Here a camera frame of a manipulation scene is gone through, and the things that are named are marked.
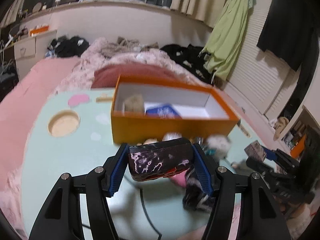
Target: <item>fluffy pink blanket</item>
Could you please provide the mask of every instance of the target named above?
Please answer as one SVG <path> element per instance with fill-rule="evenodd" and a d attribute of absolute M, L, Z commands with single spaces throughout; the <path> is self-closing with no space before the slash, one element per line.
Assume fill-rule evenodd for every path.
<path fill-rule="evenodd" d="M 0 208 L 23 239 L 20 167 L 28 133 L 47 97 L 79 62 L 77 57 L 41 60 L 0 104 Z"/>

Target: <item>black clothing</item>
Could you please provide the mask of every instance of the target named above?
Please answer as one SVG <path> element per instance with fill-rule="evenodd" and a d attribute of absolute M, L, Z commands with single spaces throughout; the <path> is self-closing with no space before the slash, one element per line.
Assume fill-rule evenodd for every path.
<path fill-rule="evenodd" d="M 303 0 L 272 0 L 257 46 L 273 52 L 295 71 L 313 33 L 313 16 Z"/>
<path fill-rule="evenodd" d="M 82 53 L 89 48 L 89 42 L 79 36 L 74 36 L 70 40 L 62 36 L 57 40 L 54 39 L 48 49 L 53 50 L 57 57 L 81 57 Z"/>
<path fill-rule="evenodd" d="M 170 59 L 172 59 L 175 63 L 184 67 L 202 82 L 211 84 L 212 75 L 204 68 L 204 57 L 207 54 L 202 53 L 199 56 L 202 49 L 203 47 L 195 47 L 191 44 L 187 48 L 181 47 L 177 44 L 170 44 L 161 48 L 161 50 L 166 52 Z"/>
<path fill-rule="evenodd" d="M 183 197 L 183 207 L 188 210 L 211 212 L 214 208 L 214 197 L 209 197 L 202 191 L 200 181 L 192 165 L 185 174 L 187 187 Z"/>
<path fill-rule="evenodd" d="M 270 50 L 295 71 L 301 66 L 297 87 L 280 114 L 291 120 L 308 91 L 319 58 L 313 15 L 304 0 L 272 0 L 257 47 Z"/>

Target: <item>orange item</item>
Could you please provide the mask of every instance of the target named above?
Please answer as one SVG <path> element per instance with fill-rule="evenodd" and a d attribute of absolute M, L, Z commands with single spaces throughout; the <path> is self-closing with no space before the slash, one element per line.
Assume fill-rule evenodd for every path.
<path fill-rule="evenodd" d="M 300 141 L 298 142 L 298 144 L 293 147 L 293 149 L 290 152 L 290 155 L 292 158 L 298 158 L 299 155 L 303 152 L 304 150 L 304 142 L 306 141 L 306 135 L 304 135 Z"/>
<path fill-rule="evenodd" d="M 43 33 L 49 30 L 49 25 L 47 26 L 43 26 L 39 29 L 34 29 L 30 31 L 30 36 L 32 36 L 33 34 L 37 34 L 37 33 Z"/>
<path fill-rule="evenodd" d="M 206 93 L 215 99 L 217 105 L 225 112 L 226 118 L 161 118 L 141 113 L 119 111 L 117 109 L 120 107 L 119 100 L 123 99 L 124 86 L 131 84 L 137 84 L 137 86 L 146 85 L 147 87 L 148 85 L 159 86 L 165 87 L 165 89 L 172 88 L 176 91 L 182 89 L 184 92 L 188 90 L 187 93 L 190 95 L 198 92 Z M 172 98 L 173 93 L 168 93 L 164 96 Z M 162 141 L 163 136 L 168 132 L 181 133 L 186 138 L 207 138 L 212 134 L 227 136 L 238 121 L 239 118 L 214 89 L 188 85 L 168 79 L 120 76 L 111 108 L 112 136 L 113 142 L 116 144 L 136 144 L 147 138 L 156 138 L 158 141 Z"/>

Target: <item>white louvered door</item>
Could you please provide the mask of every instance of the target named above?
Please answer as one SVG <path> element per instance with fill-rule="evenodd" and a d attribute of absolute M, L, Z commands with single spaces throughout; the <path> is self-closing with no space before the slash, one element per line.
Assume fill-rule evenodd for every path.
<path fill-rule="evenodd" d="M 239 58 L 227 80 L 265 114 L 280 91 L 290 67 L 270 51 L 256 45 L 272 0 L 257 0 L 248 17 Z"/>
<path fill-rule="evenodd" d="M 297 71 L 290 69 L 287 78 L 285 79 L 276 99 L 272 102 L 270 108 L 266 111 L 265 116 L 269 119 L 278 118 L 289 101 L 294 89 L 297 86 L 300 68 Z"/>

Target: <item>white wall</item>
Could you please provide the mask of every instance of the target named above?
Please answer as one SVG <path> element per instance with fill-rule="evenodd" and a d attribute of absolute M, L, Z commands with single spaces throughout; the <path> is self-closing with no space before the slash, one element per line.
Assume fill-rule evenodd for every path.
<path fill-rule="evenodd" d="M 204 46 L 212 31 L 202 22 L 175 12 L 117 2 L 64 6 L 22 23 L 21 28 L 44 23 L 49 24 L 51 30 L 57 29 L 57 36 L 79 35 L 89 43 L 98 37 L 115 42 L 118 36 L 123 36 L 139 39 L 143 44 L 157 41 L 160 47 L 170 43 Z"/>
<path fill-rule="evenodd" d="M 304 106 L 308 109 L 317 123 L 320 125 L 320 57 L 318 59 L 317 68 L 310 84 L 309 90 L 305 96 Z"/>

